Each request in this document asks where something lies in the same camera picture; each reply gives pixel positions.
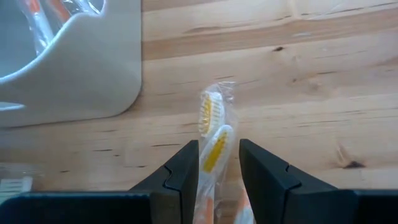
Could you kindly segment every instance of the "wooden surface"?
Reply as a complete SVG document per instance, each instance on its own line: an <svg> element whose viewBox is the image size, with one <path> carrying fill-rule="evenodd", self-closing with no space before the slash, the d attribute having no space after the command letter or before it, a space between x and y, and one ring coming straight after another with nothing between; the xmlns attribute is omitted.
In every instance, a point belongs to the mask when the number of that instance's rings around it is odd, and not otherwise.
<svg viewBox="0 0 398 224"><path fill-rule="evenodd" d="M338 187L398 188L397 6L144 0L134 106L113 118L1 130L0 160L43 164L44 189L128 189L199 137L200 91L231 80L239 138ZM338 151L363 167L345 169ZM239 170L235 150L224 223Z"/></svg>

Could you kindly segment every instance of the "wood grain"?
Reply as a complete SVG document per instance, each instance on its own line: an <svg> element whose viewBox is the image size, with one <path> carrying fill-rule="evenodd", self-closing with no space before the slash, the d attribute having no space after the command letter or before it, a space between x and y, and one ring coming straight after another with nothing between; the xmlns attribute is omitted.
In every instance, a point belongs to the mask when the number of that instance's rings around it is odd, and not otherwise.
<svg viewBox="0 0 398 224"><path fill-rule="evenodd" d="M398 2L336 2L144 0L132 108L0 130L0 162L42 164L43 189L128 189L199 138L200 91L227 80L237 82L239 138L338 187L398 188ZM363 167L345 168L340 147ZM240 179L236 149L222 223Z"/></svg>

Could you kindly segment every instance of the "wooden table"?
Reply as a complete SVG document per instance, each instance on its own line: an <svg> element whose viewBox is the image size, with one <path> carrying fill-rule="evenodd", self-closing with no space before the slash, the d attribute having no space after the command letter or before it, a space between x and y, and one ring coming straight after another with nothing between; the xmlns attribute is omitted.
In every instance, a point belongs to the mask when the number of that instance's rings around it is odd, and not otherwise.
<svg viewBox="0 0 398 224"><path fill-rule="evenodd" d="M128 189L199 138L200 91L233 80L239 138L338 187L398 188L398 2L336 2L144 0L134 106L1 130L0 160L44 165L44 189ZM239 192L237 152L225 223ZM348 169L352 161L363 167Z"/></svg>

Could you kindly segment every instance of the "black plastic part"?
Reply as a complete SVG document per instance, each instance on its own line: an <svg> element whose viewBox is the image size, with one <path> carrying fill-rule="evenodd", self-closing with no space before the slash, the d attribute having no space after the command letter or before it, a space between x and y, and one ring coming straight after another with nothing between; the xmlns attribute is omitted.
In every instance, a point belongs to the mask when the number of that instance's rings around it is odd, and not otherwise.
<svg viewBox="0 0 398 224"><path fill-rule="evenodd" d="M191 224L198 141L127 192L30 192L0 205L0 223Z"/></svg>
<svg viewBox="0 0 398 224"><path fill-rule="evenodd" d="M398 223L398 190L339 190L247 139L239 155L258 224Z"/></svg>

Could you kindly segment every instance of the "white container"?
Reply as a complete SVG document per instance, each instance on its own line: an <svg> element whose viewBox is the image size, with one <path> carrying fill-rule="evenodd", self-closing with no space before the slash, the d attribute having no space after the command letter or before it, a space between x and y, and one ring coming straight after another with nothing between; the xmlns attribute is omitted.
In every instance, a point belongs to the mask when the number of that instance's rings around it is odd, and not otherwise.
<svg viewBox="0 0 398 224"><path fill-rule="evenodd" d="M141 89L141 0L104 0L101 14L74 15L38 57L14 1L0 3L0 127L102 118L131 106Z"/></svg>

